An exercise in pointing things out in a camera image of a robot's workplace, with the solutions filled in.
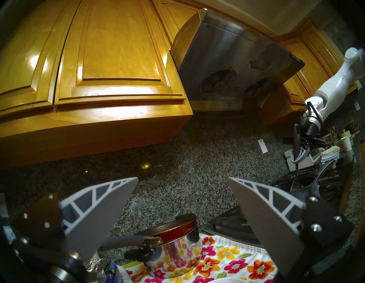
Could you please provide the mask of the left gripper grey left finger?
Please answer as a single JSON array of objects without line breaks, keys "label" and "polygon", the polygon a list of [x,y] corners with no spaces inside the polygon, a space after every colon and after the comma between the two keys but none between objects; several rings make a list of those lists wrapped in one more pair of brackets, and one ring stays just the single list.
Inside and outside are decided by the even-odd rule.
[{"label": "left gripper grey left finger", "polygon": [[122,214],[137,177],[93,185],[60,201],[48,193],[11,222],[16,236],[40,248],[92,258]]}]

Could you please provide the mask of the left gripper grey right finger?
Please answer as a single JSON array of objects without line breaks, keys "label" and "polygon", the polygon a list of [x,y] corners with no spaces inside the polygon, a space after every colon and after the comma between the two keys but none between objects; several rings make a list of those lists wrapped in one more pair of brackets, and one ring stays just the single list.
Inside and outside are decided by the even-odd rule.
[{"label": "left gripper grey right finger", "polygon": [[290,192],[234,177],[228,183],[254,235],[276,265],[275,277],[335,274],[354,225],[321,199],[317,177]]}]

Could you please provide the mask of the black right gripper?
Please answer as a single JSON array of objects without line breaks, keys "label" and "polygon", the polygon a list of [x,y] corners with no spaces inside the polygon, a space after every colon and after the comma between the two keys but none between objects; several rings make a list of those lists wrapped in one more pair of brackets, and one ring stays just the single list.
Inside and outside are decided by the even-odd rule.
[{"label": "black right gripper", "polygon": [[[309,115],[299,118],[301,136],[299,163],[309,155],[310,150],[326,147],[326,142],[324,140],[315,138],[320,132],[321,125],[321,120],[316,116]],[[292,145],[291,161],[297,163],[297,136],[284,138],[284,144]]]}]

